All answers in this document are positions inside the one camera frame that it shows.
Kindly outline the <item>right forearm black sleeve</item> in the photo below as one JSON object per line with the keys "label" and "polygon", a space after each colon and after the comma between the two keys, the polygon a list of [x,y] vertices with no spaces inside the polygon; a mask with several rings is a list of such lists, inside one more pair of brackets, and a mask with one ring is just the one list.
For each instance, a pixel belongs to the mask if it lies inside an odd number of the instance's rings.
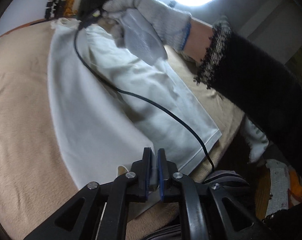
{"label": "right forearm black sleeve", "polygon": [[302,83],[285,65],[230,28],[197,20],[184,51],[200,64],[196,83],[232,101],[285,151],[302,153]]}

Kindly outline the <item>right hand in grey glove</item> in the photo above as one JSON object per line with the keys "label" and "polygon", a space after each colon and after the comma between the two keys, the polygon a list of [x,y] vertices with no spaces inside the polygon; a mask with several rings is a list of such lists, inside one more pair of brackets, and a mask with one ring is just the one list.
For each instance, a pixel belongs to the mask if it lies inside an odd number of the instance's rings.
{"label": "right hand in grey glove", "polygon": [[167,59],[165,45],[182,51],[190,34],[191,14],[157,0],[108,0],[103,10],[117,22],[111,29],[116,45],[150,66]]}

